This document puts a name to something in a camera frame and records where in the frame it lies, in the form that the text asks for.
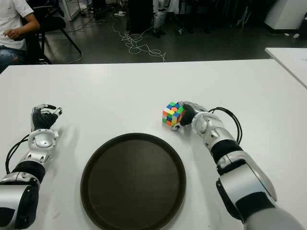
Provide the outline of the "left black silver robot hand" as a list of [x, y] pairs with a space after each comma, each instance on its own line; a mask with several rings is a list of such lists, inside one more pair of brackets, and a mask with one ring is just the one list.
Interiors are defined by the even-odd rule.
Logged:
[[62, 114], [62, 108], [50, 104], [39, 104], [31, 112], [31, 131], [50, 129]]

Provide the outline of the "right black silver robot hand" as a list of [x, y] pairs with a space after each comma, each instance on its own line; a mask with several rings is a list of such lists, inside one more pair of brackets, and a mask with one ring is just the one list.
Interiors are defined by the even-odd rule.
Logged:
[[180, 121], [171, 126], [172, 131], [178, 130], [182, 126], [190, 125], [196, 114], [208, 111], [203, 106], [189, 101], [179, 101], [178, 104], [183, 107], [183, 114]]

